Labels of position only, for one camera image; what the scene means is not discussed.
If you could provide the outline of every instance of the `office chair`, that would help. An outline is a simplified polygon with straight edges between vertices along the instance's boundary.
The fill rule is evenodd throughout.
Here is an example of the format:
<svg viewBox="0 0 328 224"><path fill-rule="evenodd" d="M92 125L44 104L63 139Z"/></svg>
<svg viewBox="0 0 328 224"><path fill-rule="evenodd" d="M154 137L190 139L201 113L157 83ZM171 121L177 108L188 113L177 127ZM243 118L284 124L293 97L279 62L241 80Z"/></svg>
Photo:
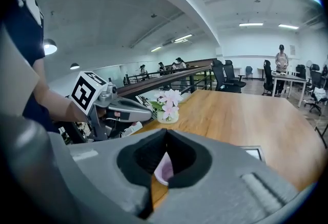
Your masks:
<svg viewBox="0 0 328 224"><path fill-rule="evenodd" d="M314 100L314 103L305 103L304 106L306 107L307 105L312 106L310 109L310 113L312 113L312 110L315 108L319 111L319 116L321 116L321 107L318 106L318 104L321 102L326 102L327 98L322 98L318 101L316 95L314 94L314 89L315 88L321 88L321 73L318 72L320 70L320 67L316 64L312 64L311 66L311 79L312 79L312 87L311 87L311 97Z"/></svg>
<svg viewBox="0 0 328 224"><path fill-rule="evenodd" d="M225 83L224 82L222 62L219 60L213 60L212 64L213 64L212 70L213 70L213 73L214 73L216 81L217 81L215 91L241 93L241 89L239 86L236 86L233 83Z"/></svg>
<svg viewBox="0 0 328 224"><path fill-rule="evenodd" d="M264 60L264 72L265 72L265 80L264 80L264 91L262 95L272 95L273 91L273 80L272 80L272 74L271 74L271 63L269 60Z"/></svg>
<svg viewBox="0 0 328 224"><path fill-rule="evenodd" d="M248 76L251 75L251 79L253 80L253 68L251 66L246 66L246 79L248 80Z"/></svg>
<svg viewBox="0 0 328 224"><path fill-rule="evenodd" d="M299 72L298 74L296 74L297 77L300 77L300 78L303 78L303 79L306 80L305 65L297 65L296 72ZM310 93L311 86L312 86L312 84L310 83L310 79L309 79L309 82L307 82L306 85L305 85L305 92L304 92L305 94Z"/></svg>
<svg viewBox="0 0 328 224"><path fill-rule="evenodd" d="M246 85L245 82L241 81L241 78L244 75L238 75L239 79L235 78L234 66L232 65L231 60L225 60L225 65L223 67L224 67L225 74L227 76L227 80L226 80L227 83L233 83L235 86L239 86L240 88L243 88Z"/></svg>

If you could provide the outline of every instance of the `flower vase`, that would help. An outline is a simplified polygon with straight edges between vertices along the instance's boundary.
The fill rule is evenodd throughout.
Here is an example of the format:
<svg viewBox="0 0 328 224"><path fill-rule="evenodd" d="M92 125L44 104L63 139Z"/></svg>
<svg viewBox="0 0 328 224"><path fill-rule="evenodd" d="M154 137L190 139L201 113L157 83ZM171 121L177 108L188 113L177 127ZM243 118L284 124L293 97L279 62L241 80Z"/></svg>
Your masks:
<svg viewBox="0 0 328 224"><path fill-rule="evenodd" d="M157 111L157 121L162 124L173 124L179 120L178 111L173 116L169 116L167 119L163 119L164 111Z"/></svg>

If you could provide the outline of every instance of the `pink cup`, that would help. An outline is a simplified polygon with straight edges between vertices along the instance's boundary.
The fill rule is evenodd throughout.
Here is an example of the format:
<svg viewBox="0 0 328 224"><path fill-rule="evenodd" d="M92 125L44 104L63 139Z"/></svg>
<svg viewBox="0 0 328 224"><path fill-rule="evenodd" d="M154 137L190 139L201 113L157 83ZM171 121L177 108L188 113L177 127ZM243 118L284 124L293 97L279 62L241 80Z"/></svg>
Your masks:
<svg viewBox="0 0 328 224"><path fill-rule="evenodd" d="M169 185L168 181L171 177L173 177L173 167L167 152L164 154L162 160L155 169L154 174L158 182L165 186Z"/></svg>

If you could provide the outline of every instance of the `pink flower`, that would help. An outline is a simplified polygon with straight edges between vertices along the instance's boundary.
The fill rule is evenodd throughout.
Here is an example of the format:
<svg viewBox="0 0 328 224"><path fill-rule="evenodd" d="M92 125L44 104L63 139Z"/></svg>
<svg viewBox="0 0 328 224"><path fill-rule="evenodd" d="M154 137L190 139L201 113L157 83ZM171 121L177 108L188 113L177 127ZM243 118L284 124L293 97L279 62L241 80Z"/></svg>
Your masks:
<svg viewBox="0 0 328 224"><path fill-rule="evenodd" d="M154 95L157 99L159 99L160 97L165 97L164 95L164 91L159 91L158 94Z"/></svg>
<svg viewBox="0 0 328 224"><path fill-rule="evenodd" d="M178 107L173 106L173 103L171 101L168 101L165 106L162 106L162 109L165 111L163 114L163 119L166 119L169 116L173 117L179 110Z"/></svg>
<svg viewBox="0 0 328 224"><path fill-rule="evenodd" d="M172 90L170 89L169 91L166 91L164 93L164 97L160 98L159 101L161 103L163 102L171 102L173 103L176 107L178 106L178 102L182 100L182 97L180 95L181 93L178 90Z"/></svg>

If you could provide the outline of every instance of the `fan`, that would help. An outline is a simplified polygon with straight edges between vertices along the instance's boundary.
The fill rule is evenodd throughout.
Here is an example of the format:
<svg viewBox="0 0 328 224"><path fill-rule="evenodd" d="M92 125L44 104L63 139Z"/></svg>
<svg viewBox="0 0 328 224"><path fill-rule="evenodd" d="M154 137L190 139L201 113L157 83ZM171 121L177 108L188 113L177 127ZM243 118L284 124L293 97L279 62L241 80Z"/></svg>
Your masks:
<svg viewBox="0 0 328 224"><path fill-rule="evenodd" d="M310 77L311 77L311 74L310 74L310 67L311 66L312 66L312 61L310 61L310 60L307 61L305 67L306 67L306 77L309 78L309 81L310 81Z"/></svg>

